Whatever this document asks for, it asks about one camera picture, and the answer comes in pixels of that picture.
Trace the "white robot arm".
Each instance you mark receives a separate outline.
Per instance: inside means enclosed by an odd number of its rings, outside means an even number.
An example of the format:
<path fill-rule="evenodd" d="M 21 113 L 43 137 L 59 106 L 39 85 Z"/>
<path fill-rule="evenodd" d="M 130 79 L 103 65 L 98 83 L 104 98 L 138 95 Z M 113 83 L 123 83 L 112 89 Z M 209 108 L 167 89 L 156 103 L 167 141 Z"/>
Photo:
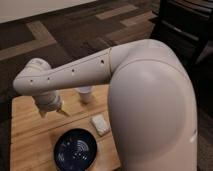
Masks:
<path fill-rule="evenodd" d="M 60 89 L 107 84 L 108 113 L 122 171 L 197 171 L 197 105 L 173 50 L 155 39 L 101 50 L 53 68 L 31 59 L 13 81 L 43 112 Z"/>

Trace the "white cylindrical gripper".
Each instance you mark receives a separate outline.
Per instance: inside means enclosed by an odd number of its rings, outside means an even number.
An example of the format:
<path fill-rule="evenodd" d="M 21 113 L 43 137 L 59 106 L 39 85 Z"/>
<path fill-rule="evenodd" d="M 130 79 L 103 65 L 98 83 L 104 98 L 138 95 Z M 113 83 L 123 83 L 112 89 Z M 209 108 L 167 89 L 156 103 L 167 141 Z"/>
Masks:
<path fill-rule="evenodd" d="M 40 110 L 41 118 L 45 118 L 47 112 L 57 111 L 57 113 L 69 117 L 70 115 L 61 108 L 62 101 L 57 91 L 45 92 L 33 97 L 37 108 Z"/>

